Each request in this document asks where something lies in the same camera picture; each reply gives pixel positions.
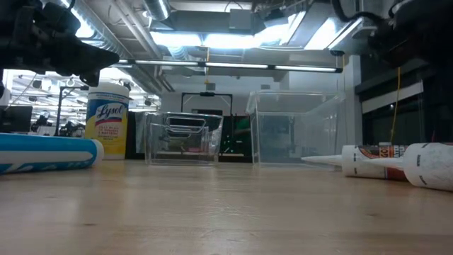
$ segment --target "wooden table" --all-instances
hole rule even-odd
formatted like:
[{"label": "wooden table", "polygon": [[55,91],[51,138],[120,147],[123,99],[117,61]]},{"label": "wooden table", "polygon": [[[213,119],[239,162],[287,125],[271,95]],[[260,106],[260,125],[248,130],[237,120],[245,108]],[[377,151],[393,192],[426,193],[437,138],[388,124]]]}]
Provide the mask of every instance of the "wooden table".
[{"label": "wooden table", "polygon": [[453,193],[251,165],[0,176],[0,254],[453,254]]}]

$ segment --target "blue and white tube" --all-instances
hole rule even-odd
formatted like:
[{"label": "blue and white tube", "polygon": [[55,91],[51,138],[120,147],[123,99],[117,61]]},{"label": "blue and white tube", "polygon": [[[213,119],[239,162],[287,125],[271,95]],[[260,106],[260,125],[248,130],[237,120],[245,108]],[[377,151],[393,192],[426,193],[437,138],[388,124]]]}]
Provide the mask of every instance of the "blue and white tube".
[{"label": "blue and white tube", "polygon": [[84,169],[103,157],[98,140],[0,134],[0,174]]}]

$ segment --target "caulk tube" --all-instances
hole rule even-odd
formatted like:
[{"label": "caulk tube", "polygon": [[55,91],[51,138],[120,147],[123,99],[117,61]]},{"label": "caulk tube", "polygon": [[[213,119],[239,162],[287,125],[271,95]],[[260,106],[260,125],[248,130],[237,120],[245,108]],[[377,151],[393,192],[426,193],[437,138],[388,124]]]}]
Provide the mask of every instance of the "caulk tube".
[{"label": "caulk tube", "polygon": [[83,169],[103,157],[97,140],[0,134],[0,174]]},{"label": "caulk tube", "polygon": [[414,186],[453,191],[453,144],[412,144],[403,161],[372,159],[369,162],[403,169]]},{"label": "caulk tube", "polygon": [[341,166],[345,176],[405,181],[404,173],[398,169],[367,162],[369,159],[399,158],[404,155],[405,146],[355,146],[345,145],[341,155],[302,158],[308,162]]}]

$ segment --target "small clear box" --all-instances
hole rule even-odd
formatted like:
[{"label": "small clear box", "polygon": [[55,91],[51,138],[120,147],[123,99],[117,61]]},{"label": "small clear box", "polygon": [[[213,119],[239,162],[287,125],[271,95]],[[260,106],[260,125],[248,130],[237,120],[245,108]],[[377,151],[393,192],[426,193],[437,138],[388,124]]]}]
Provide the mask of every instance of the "small clear box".
[{"label": "small clear box", "polygon": [[147,164],[214,165],[219,161],[223,117],[165,113],[145,114]]},{"label": "small clear box", "polygon": [[334,93],[252,92],[247,113],[253,164],[321,168],[301,158],[340,153],[337,129],[343,101],[344,95]]}]

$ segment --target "clear plastic box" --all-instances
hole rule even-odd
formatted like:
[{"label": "clear plastic box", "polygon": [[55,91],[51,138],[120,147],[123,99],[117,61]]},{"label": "clear plastic box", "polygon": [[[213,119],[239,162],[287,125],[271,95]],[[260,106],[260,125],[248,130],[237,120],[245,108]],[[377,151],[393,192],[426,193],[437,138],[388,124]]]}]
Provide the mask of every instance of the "clear plastic box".
[{"label": "clear plastic box", "polygon": [[318,168],[301,157],[340,153],[337,129],[343,100],[344,95],[334,93],[252,92],[247,113],[253,164]]},{"label": "clear plastic box", "polygon": [[223,117],[189,113],[146,113],[147,164],[213,165],[219,161]]}]

